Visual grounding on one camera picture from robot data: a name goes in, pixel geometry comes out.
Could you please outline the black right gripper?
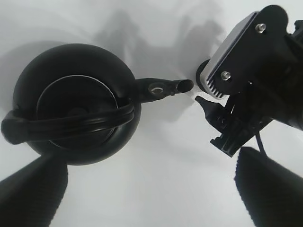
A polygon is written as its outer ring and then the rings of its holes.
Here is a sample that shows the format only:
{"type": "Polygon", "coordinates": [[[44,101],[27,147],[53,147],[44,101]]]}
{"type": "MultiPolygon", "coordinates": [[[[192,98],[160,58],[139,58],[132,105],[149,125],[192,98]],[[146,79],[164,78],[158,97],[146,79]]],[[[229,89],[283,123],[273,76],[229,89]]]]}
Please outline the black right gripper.
{"type": "Polygon", "coordinates": [[[293,33],[286,36],[285,61],[270,63],[228,97],[226,105],[196,96],[206,121],[220,132],[211,143],[233,156],[271,121],[303,127],[303,23],[297,20],[293,33]]]}

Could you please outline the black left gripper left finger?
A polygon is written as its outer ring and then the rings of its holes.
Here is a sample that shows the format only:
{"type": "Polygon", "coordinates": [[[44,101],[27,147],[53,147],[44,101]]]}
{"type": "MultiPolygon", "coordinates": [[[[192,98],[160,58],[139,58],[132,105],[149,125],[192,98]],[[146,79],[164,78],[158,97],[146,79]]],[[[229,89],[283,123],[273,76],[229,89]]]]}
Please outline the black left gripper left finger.
{"type": "Polygon", "coordinates": [[[0,182],[2,227],[48,227],[68,183],[67,164],[41,156],[0,182]]]}

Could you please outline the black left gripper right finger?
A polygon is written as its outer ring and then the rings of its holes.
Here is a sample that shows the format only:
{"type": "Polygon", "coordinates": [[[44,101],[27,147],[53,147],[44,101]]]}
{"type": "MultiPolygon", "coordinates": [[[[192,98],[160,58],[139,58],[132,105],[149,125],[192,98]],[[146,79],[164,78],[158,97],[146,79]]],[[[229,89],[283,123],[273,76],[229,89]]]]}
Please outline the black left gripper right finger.
{"type": "Polygon", "coordinates": [[[234,181],[255,226],[303,225],[302,177],[261,152],[242,147],[234,181]]]}

